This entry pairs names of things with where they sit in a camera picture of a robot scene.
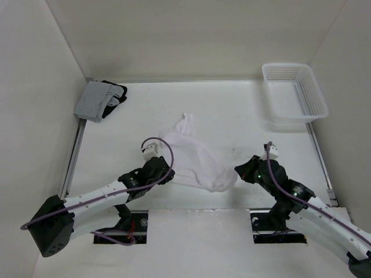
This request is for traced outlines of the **white tank top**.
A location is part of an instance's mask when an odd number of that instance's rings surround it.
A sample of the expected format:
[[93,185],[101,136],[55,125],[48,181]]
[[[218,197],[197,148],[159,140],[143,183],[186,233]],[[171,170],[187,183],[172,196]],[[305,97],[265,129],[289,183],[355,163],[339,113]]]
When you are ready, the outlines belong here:
[[233,167],[196,138],[193,114],[184,113],[182,120],[172,130],[161,134],[161,138],[170,145],[162,144],[162,153],[166,161],[174,160],[172,181],[175,184],[224,192],[237,182]]

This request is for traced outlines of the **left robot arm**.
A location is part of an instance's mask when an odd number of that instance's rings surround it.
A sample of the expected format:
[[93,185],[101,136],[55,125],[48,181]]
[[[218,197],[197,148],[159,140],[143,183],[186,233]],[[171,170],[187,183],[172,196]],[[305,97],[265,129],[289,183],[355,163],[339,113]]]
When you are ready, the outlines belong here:
[[24,229],[44,258],[88,233],[115,244],[134,245],[135,222],[127,203],[143,197],[153,186],[171,181],[174,175],[164,157],[153,157],[143,167],[97,190],[65,199],[57,195],[47,198]]

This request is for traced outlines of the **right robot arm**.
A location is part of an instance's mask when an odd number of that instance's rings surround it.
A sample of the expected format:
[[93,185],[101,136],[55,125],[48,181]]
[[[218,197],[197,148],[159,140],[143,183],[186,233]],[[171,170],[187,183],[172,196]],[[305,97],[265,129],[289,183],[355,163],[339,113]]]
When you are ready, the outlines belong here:
[[322,245],[347,264],[355,277],[370,277],[370,234],[338,215],[310,188],[290,179],[276,160],[254,155],[234,169],[242,181],[259,184],[275,199],[254,231],[292,230]]

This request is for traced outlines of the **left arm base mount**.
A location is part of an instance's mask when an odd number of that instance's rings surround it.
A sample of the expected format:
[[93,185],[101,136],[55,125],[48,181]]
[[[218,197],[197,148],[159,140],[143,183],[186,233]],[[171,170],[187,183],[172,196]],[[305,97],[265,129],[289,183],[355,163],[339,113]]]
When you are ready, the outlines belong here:
[[125,204],[114,206],[114,216],[119,219],[115,225],[92,232],[94,244],[119,244],[132,246],[146,244],[148,229],[148,210],[129,210]]

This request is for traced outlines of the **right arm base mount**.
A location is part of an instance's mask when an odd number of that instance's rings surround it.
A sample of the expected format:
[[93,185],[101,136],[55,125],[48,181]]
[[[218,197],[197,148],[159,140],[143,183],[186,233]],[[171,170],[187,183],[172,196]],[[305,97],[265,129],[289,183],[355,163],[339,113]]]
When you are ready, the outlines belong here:
[[286,226],[290,211],[276,202],[271,208],[250,210],[254,244],[307,244],[307,238]]

